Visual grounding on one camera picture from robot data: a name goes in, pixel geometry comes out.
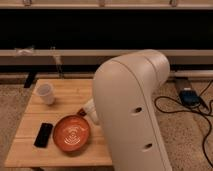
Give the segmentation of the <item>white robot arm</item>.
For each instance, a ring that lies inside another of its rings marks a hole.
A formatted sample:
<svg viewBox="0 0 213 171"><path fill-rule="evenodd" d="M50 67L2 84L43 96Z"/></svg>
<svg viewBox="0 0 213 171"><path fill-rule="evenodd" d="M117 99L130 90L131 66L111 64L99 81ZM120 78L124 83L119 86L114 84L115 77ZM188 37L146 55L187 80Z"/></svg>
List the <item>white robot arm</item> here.
<svg viewBox="0 0 213 171"><path fill-rule="evenodd" d="M115 171L172 171L152 102L169 73L157 50L112 58L95 72L92 119L102 127Z"/></svg>

